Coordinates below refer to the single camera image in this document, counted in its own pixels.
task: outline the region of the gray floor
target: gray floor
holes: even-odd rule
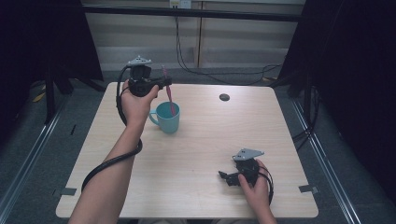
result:
[[[210,69],[205,71],[246,73],[260,72],[261,69]],[[278,72],[279,68],[265,73],[265,76],[276,77]],[[160,73],[161,71],[158,70],[152,71],[153,76],[158,76]],[[181,69],[169,70],[168,73],[174,83],[224,84],[211,77],[192,75]],[[118,74],[119,72],[104,72],[105,82],[98,82],[98,84],[106,86],[107,83],[116,81]],[[216,77],[238,85],[245,85],[261,79],[261,75],[221,75]],[[62,111],[49,141],[39,155],[34,169],[28,175],[6,223],[67,222],[55,215],[59,197],[53,195],[53,192],[65,186],[103,97],[102,92],[95,91],[77,80],[72,80],[72,82],[75,90],[68,99],[59,93],[56,94],[57,102],[67,99],[64,111]],[[266,86],[268,84],[269,82],[260,81],[254,85]],[[303,127],[293,108],[292,100],[286,94],[287,87],[277,87],[275,90],[288,123],[290,135],[294,136],[300,133]],[[46,116],[45,99],[39,103],[31,102],[37,92],[39,92],[39,88],[31,90],[31,99],[22,110],[11,138],[1,146],[3,149],[0,154],[1,198],[6,194],[14,176],[18,173],[43,128]],[[334,171],[356,208],[361,223],[396,223],[395,206],[340,138],[324,105],[320,106],[315,132],[326,151],[328,160],[332,163]],[[300,149],[299,156],[308,182],[319,190],[314,195],[319,215],[312,219],[280,219],[278,223],[348,223],[309,142],[306,142]],[[128,222],[129,220],[120,220],[120,223]]]

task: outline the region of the white wall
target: white wall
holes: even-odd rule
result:
[[[169,7],[169,1],[158,0],[83,0],[82,3]],[[192,2],[192,8],[197,9],[296,15],[301,14],[303,6],[302,0]],[[162,64],[169,68],[179,67],[173,17],[92,13],[86,16],[103,70],[118,71],[137,55],[154,61],[153,68]],[[262,67],[268,63],[283,63],[296,27],[296,22],[283,21],[178,20],[182,55],[188,67]]]

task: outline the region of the forearm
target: forearm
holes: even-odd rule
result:
[[[255,213],[260,224],[276,224],[276,219],[269,207],[255,211]]]
[[[105,161],[135,150],[144,123],[129,124]],[[69,223],[116,223],[131,178],[134,157],[117,162],[94,176],[85,187]]]

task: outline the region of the aluminum rail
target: aluminum rail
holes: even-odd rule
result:
[[[303,128],[308,128],[308,124],[304,119],[304,111],[300,103],[293,100],[293,106],[297,113],[297,116],[303,125]],[[330,187],[332,188],[332,192],[334,193],[335,198],[337,199],[338,204],[341,207],[341,210],[346,217],[346,221],[349,224],[361,224],[361,220],[359,219],[358,213],[356,212],[355,206],[352,201],[350,201],[347,196],[347,192],[342,186],[340,180],[337,177],[334,169],[332,168],[332,164],[330,163],[321,143],[319,142],[315,133],[311,133],[309,137],[309,141],[311,143],[311,147],[314,149],[314,152],[317,156],[320,167],[323,170],[327,180],[329,181]]]
[[[165,7],[114,7],[105,5],[82,4],[63,5],[63,4],[34,4],[30,5],[39,10],[61,10],[67,12],[85,12],[102,14],[122,14],[122,15],[146,15],[146,16],[172,16],[172,17],[198,17],[198,18],[217,18],[235,19],[250,21],[290,21],[298,22],[300,15],[271,14],[255,12],[237,12],[222,10],[205,9],[184,9],[184,8],[165,8]]]
[[[30,150],[29,155],[24,161],[21,169],[18,171],[17,175],[14,177],[11,185],[8,187],[5,195],[3,195],[0,201],[0,224],[5,224],[7,218],[13,208],[15,202],[18,200],[23,187],[29,177],[29,174],[32,173],[33,168],[35,167],[35,163],[40,157],[42,151],[44,150],[45,145],[47,144],[50,136],[58,123],[59,117],[61,116],[61,112],[64,110],[65,105],[67,104],[70,95],[66,95],[62,101],[60,102],[59,109],[57,113],[55,113],[52,120],[44,125],[41,134],[35,141],[32,149]]]

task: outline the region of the teal mug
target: teal mug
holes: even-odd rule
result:
[[[171,103],[164,102],[157,106],[156,109],[149,111],[149,119],[156,125],[160,126],[164,133],[175,133],[178,129],[180,119],[180,108],[177,104],[172,103],[175,109],[175,115],[172,115]]]

